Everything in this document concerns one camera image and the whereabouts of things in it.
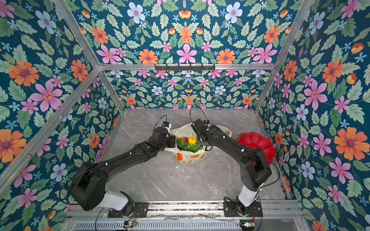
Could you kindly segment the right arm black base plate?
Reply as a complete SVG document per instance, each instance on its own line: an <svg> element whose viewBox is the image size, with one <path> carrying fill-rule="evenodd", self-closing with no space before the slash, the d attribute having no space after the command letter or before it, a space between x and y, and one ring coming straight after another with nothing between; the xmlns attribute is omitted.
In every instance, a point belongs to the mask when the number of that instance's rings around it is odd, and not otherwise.
<svg viewBox="0 0 370 231"><path fill-rule="evenodd" d="M263 211L261 203L254 201L250 206L245 207L242 203L224 201L225 217L262 217Z"/></svg>

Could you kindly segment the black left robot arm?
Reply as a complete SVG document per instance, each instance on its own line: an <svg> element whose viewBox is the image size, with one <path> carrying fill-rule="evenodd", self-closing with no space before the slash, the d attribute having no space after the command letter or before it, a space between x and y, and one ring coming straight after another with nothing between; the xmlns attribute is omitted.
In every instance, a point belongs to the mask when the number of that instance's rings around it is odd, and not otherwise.
<svg viewBox="0 0 370 231"><path fill-rule="evenodd" d="M163 127L155 128L152 136L129 151L98 163L85 163L72 180L69 193L83 210L109 208L128 217L134 212L134 201L125 192L109 192L106 183L121 172L157 156L166 148L174 148L176 137Z"/></svg>

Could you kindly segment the red flower-shaped plastic plate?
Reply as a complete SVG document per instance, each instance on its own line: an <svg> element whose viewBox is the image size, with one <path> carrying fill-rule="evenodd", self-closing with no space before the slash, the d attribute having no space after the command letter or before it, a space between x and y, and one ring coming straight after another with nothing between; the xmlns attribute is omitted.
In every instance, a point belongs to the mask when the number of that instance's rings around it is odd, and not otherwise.
<svg viewBox="0 0 370 231"><path fill-rule="evenodd" d="M261 134L256 132L244 133L241 135L241 138L238 140L238 143L252 149L256 148L261 149L268 160L268 164L269 165L273 164L277 152L273 147L273 143L271 142L270 139L263 137Z"/></svg>

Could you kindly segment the yellowish translucent plastic bag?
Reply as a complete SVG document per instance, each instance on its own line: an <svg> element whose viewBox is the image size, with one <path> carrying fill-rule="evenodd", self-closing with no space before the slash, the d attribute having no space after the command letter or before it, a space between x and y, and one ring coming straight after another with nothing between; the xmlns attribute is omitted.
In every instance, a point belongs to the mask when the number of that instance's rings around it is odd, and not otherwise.
<svg viewBox="0 0 370 231"><path fill-rule="evenodd" d="M215 146L200 145L200 139L196 137L191 123L170 130L170 134L175 136L175 147L167 147L164 150L170 152L178 162L184 164L191 165L199 162L218 149Z"/></svg>

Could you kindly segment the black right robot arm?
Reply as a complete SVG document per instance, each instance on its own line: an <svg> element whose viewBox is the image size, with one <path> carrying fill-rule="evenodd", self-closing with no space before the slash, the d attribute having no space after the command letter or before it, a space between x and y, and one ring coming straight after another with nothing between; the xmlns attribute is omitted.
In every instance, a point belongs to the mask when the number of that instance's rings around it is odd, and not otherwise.
<svg viewBox="0 0 370 231"><path fill-rule="evenodd" d="M243 188L236 203L240 207L250 207L272 174L263 150L247 147L226 135L218 126L206 125L200 119L192 122L191 127L201 145L219 148L238 162Z"/></svg>

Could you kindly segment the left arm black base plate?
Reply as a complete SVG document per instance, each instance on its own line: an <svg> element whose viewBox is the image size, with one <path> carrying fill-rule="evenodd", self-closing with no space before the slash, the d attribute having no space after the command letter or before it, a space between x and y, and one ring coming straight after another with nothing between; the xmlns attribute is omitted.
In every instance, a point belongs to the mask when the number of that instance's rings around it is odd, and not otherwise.
<svg viewBox="0 0 370 231"><path fill-rule="evenodd" d="M148 202L129 202L122 210L110 209L109 218L146 218Z"/></svg>

